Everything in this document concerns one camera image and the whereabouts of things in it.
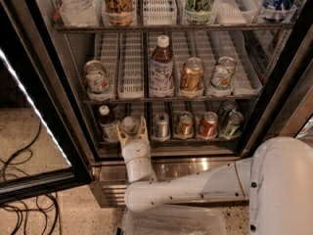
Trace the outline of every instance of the bottle label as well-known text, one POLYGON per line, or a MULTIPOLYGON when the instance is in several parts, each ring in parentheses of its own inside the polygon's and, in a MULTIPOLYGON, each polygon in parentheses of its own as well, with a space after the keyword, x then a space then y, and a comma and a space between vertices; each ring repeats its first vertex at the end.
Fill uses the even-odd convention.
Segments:
POLYGON ((172 85, 173 61, 164 64, 150 60, 150 88, 155 91, 168 91, 172 85))
POLYGON ((114 121, 113 123, 109 123, 109 124, 100 124, 104 132, 103 137, 105 140, 109 142, 118 141, 116 125, 117 125, 116 121, 114 121))
POLYGON ((109 92, 110 87, 104 72, 87 73, 85 78, 92 93, 102 94, 109 92))

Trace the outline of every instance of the refrigerator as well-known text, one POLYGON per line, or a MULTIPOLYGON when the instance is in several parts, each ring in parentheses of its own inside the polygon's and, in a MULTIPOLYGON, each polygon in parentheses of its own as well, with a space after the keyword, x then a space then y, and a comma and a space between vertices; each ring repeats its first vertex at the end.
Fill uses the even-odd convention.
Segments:
MULTIPOLYGON (((154 21, 148 0, 134 0, 136 21, 128 26, 108 25, 99 14, 103 0, 94 1, 98 25, 73 26, 62 14, 62 0, 1 0, 2 71, 22 91, 24 107, 41 119, 65 161, 62 168, 2 180, 1 204, 88 184, 100 207, 124 206, 126 166, 120 143, 103 137, 102 105, 115 105, 119 120, 145 117, 159 181, 251 157, 273 136, 296 137, 312 118, 313 0, 295 0, 296 10, 280 23, 256 20, 260 6, 256 2, 241 1, 238 14, 216 6, 213 22, 201 25, 186 23, 184 0, 171 0, 170 22, 157 17, 154 21), (174 89, 170 96, 152 97, 149 56, 160 34, 169 36, 173 48, 174 89), (205 71, 201 94, 189 98, 180 94, 179 79, 184 62, 192 56, 203 60, 205 71), (216 96, 207 86, 221 56, 234 57, 238 70, 233 91, 216 96), (127 58, 133 70, 126 67, 127 58), (95 100, 88 95, 82 77, 91 60, 107 68, 110 98, 95 100), (134 77, 126 75, 130 70, 134 77), (238 135, 199 139, 201 116, 217 113, 227 100, 235 100, 244 116, 238 135), (166 140, 155 134, 154 119, 160 111, 170 119, 166 140), (175 136, 183 111, 192 113, 195 121, 186 138, 175 136)), ((301 139, 311 142, 309 135, 301 139)), ((245 199, 236 195, 229 201, 245 199)))

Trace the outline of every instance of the white can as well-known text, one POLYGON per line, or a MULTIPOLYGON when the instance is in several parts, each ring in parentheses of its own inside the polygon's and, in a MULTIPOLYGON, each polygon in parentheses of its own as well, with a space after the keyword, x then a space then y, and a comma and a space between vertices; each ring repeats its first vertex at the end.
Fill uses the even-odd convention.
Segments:
POLYGON ((217 90, 227 90, 235 73, 236 61, 231 57, 222 57, 213 70, 209 84, 217 90))
POLYGON ((91 93, 103 94, 110 91, 107 70, 100 61, 92 60, 86 63, 84 79, 91 93))

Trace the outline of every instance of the glass door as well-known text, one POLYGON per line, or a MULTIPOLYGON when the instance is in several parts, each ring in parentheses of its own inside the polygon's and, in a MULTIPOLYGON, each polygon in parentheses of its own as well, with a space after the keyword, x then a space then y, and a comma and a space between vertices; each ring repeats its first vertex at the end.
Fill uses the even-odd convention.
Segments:
POLYGON ((52 89, 58 84, 47 82, 12 14, 1 0, 0 205, 92 179, 82 142, 75 142, 74 119, 60 107, 62 94, 52 89))

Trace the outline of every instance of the refrigerator door frame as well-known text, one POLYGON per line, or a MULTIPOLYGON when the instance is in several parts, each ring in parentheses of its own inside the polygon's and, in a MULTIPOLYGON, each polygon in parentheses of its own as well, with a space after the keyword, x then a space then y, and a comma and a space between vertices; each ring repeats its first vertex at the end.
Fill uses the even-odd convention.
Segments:
POLYGON ((266 77, 267 81, 238 143, 242 158, 252 156, 265 140, 273 121, 279 117, 283 105, 308 69, 312 60, 312 7, 313 0, 306 0, 289 38, 281 46, 276 65, 266 77))
MULTIPOLYGON (((0 2, 1 50, 70 162, 69 168, 2 182, 2 205, 89 184, 93 175, 90 141, 84 136, 85 126, 79 119, 77 106, 70 100, 73 95, 66 92, 68 84, 56 73, 58 60, 50 59, 51 50, 45 48, 23 0, 15 0, 21 5, 19 14, 13 9, 12 0, 0 2)), ((1 62, 8 67, 4 59, 1 62)))

